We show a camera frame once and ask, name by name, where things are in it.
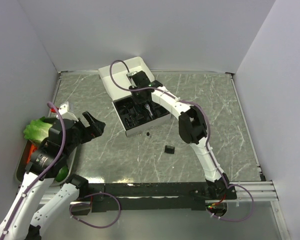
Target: white wall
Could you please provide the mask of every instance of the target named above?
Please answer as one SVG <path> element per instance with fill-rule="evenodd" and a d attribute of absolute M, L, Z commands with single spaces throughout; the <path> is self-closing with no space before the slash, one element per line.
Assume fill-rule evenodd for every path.
<path fill-rule="evenodd" d="M 235 85 L 261 167 L 300 240 L 300 0 L 276 0 Z"/>
<path fill-rule="evenodd" d="M 17 192 L 23 130 L 46 115 L 57 71 L 17 0 L 0 0 L 0 222 Z"/>
<path fill-rule="evenodd" d="M 275 0 L 19 0 L 58 71 L 141 56 L 235 73 Z"/>

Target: gray marble tabletop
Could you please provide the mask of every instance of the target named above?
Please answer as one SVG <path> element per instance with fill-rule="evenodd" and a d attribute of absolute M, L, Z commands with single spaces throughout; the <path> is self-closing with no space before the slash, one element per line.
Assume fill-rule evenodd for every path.
<path fill-rule="evenodd" d="M 230 181 L 260 181 L 256 159 L 231 76 L 217 73 L 154 72 L 156 80 L 181 99 L 197 102 L 211 124 L 210 145 Z M 126 137 L 97 74 L 60 77 L 55 104 L 74 104 L 77 117 L 89 111 L 105 122 L 104 134 L 78 148 L 72 172 L 90 183 L 202 182 L 204 171 L 184 143 L 172 117 L 147 131 Z M 164 146 L 175 147 L 174 154 Z"/>

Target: open box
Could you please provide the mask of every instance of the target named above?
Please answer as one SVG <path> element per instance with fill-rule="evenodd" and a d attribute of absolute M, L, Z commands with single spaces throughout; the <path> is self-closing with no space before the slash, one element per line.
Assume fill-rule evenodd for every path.
<path fill-rule="evenodd" d="M 137 56 L 124 61 L 130 73 L 144 71 L 150 82 L 155 80 L 144 60 Z M 112 99 L 112 104 L 125 130 L 126 136 L 133 135 L 147 128 L 161 124 L 171 118 L 171 113 L 159 104 L 149 100 L 137 104 L 130 91 L 118 88 L 110 78 L 110 66 L 98 70 L 106 92 Z M 127 77 L 127 69 L 121 62 L 112 66 L 112 76 L 118 85 L 128 89 L 131 82 Z"/>

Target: box lid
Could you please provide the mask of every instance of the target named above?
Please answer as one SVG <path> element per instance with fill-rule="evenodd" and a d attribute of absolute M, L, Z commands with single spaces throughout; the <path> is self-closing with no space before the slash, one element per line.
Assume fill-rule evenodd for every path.
<path fill-rule="evenodd" d="M 134 58 L 125 60 L 124 62 L 128 66 L 131 73 L 144 71 L 145 74 L 148 76 L 150 82 L 153 82 L 155 80 L 155 76 L 151 73 L 151 71 L 149 70 L 149 68 L 147 67 L 147 65 L 141 57 L 136 56 Z M 132 95 L 130 91 L 122 90 L 112 82 L 110 78 L 110 65 L 99 68 L 98 72 L 102 79 L 106 92 L 109 94 L 110 98 L 113 101 L 126 98 Z M 112 66 L 113 79 L 118 85 L 125 89 L 128 89 L 129 86 L 131 86 L 131 83 L 127 77 L 127 73 L 128 71 L 122 62 L 117 62 Z"/>

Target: white box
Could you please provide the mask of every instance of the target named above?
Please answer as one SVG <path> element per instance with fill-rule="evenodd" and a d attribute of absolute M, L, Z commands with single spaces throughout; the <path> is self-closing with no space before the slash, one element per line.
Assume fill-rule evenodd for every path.
<path fill-rule="evenodd" d="M 154 75 L 151 73 L 147 65 L 145 64 L 144 60 L 137 56 L 128 60 L 124 61 L 126 65 L 129 68 L 129 71 L 131 73 L 133 72 L 139 72 L 144 71 L 147 77 L 149 78 L 150 82 L 153 82 L 155 80 Z M 127 129 L 123 123 L 122 118 L 120 117 L 120 114 L 116 108 L 116 102 L 122 101 L 124 99 L 132 98 L 132 94 L 130 91 L 125 91 L 120 88 L 118 88 L 111 80 L 110 78 L 110 66 L 105 66 L 100 69 L 98 69 L 99 76 L 102 79 L 103 85 L 105 87 L 106 92 L 109 94 L 110 98 L 112 99 L 112 105 L 115 109 L 116 114 L 118 115 L 118 118 L 120 119 L 120 122 L 125 130 L 126 136 L 130 136 L 132 134 L 135 134 L 140 131 L 144 131 L 147 128 L 156 126 L 161 124 L 162 122 L 169 120 L 171 118 L 171 114 L 168 112 L 167 114 L 157 117 L 153 120 L 150 120 L 144 124 L 135 126 L 133 128 Z M 115 82 L 120 85 L 121 87 L 128 89 L 129 86 L 131 86 L 131 82 L 129 81 L 129 78 L 127 77 L 127 69 L 125 65 L 121 62 L 115 63 L 112 67 L 112 76 Z"/>

